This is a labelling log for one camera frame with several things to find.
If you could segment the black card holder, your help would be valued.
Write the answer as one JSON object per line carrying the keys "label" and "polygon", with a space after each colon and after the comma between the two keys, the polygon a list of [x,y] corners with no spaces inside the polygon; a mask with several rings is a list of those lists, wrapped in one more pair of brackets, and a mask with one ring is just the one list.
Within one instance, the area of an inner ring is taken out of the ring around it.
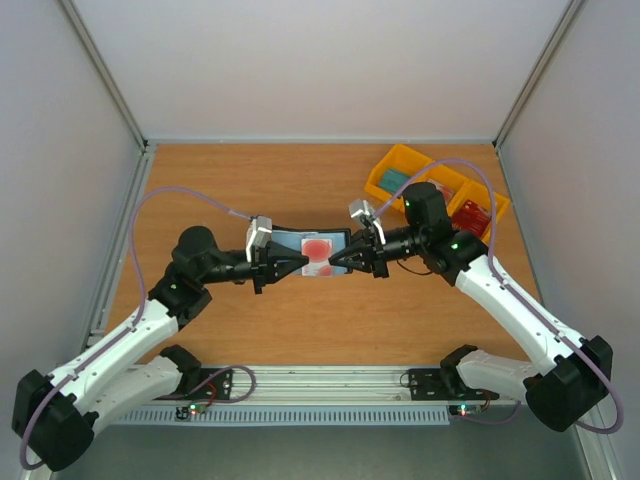
{"label": "black card holder", "polygon": [[[317,230],[317,231],[304,231],[304,230],[284,230],[274,229],[272,232],[272,240],[289,247],[291,249],[301,252],[301,243],[306,238],[325,238],[331,239],[333,243],[333,253],[336,253],[347,246],[347,242],[350,239],[350,230]],[[351,270],[347,270],[341,267],[333,266],[333,275],[341,276],[348,275]]]}

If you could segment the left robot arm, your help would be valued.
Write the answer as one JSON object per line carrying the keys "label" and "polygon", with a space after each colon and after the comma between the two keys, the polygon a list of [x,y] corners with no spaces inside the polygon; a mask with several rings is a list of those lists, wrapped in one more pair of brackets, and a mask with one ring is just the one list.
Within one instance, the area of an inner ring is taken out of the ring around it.
{"label": "left robot arm", "polygon": [[21,467],[63,470],[128,410],[156,398],[195,395],[202,375],[196,359],[181,347],[163,350],[148,367],[127,370],[204,310],[212,300],[207,285],[251,281],[259,292],[308,264],[307,256],[271,235],[270,225],[253,219],[245,248],[222,251],[208,228],[186,229],[163,277],[143,292],[126,320],[50,373],[26,373],[16,387],[11,419],[20,438]]}

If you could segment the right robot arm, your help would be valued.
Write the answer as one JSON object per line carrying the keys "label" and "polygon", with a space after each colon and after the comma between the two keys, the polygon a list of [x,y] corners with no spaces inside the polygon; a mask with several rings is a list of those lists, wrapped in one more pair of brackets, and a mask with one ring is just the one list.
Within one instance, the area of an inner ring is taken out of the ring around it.
{"label": "right robot arm", "polygon": [[463,345],[440,363],[441,383],[454,397],[488,390],[528,406],[548,428],[563,432],[612,393],[613,350],[554,317],[515,282],[473,233],[453,228],[442,193],[418,182],[403,193],[406,226],[384,230],[365,201],[350,206],[361,228],[329,262],[389,275],[388,263],[418,256],[430,273],[474,300],[516,341],[527,361]]}

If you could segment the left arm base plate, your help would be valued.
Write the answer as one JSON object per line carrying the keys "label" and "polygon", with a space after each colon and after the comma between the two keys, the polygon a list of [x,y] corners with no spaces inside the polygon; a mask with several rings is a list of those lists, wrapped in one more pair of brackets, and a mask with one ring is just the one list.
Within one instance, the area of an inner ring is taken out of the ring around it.
{"label": "left arm base plate", "polygon": [[182,379],[174,392],[159,400],[229,400],[233,371],[224,368],[202,368]]}

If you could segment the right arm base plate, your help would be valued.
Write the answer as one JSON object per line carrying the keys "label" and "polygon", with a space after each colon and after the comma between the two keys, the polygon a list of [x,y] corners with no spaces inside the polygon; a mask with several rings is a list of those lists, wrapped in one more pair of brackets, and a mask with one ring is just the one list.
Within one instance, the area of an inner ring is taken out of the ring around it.
{"label": "right arm base plate", "polygon": [[492,391],[467,387],[457,373],[441,368],[411,368],[401,376],[401,385],[408,388],[412,401],[481,401],[498,400]]}

